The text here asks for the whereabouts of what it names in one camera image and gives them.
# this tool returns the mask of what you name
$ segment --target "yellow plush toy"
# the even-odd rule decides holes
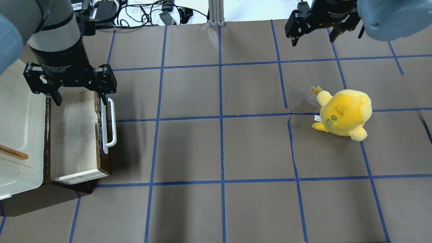
[[[339,136],[351,137],[355,141],[363,141],[368,134],[363,128],[372,115],[372,105],[369,96],[355,90],[342,90],[334,96],[323,91],[319,86],[312,87],[321,105],[321,121],[312,127]]]

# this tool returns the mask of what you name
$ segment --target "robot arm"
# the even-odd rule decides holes
[[[363,32],[377,40],[392,41],[413,35],[432,23],[432,0],[314,0],[312,7],[298,3],[285,33],[296,46],[299,38],[315,29],[330,28],[330,42],[353,31],[363,20]]]
[[[8,33],[6,52],[0,52],[0,73],[27,42],[40,64],[28,63],[24,71],[33,93],[43,93],[59,106],[61,86],[85,87],[100,93],[106,104],[105,95],[116,92],[117,81],[108,64],[89,64],[81,27],[69,0],[0,0],[0,30]]]

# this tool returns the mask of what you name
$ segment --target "plush toy eye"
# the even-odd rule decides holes
[[[325,124],[326,124],[327,126],[333,126],[333,122],[332,122],[330,119],[326,119],[326,120],[325,120]]]

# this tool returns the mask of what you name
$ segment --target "metal post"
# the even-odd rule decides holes
[[[209,0],[210,26],[225,26],[223,0]]]

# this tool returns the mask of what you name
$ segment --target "label sticker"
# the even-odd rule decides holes
[[[82,9],[82,6],[83,6],[82,3],[75,3],[75,4],[72,4],[72,8],[73,8],[74,11],[76,11],[76,10],[81,10],[81,9]]]

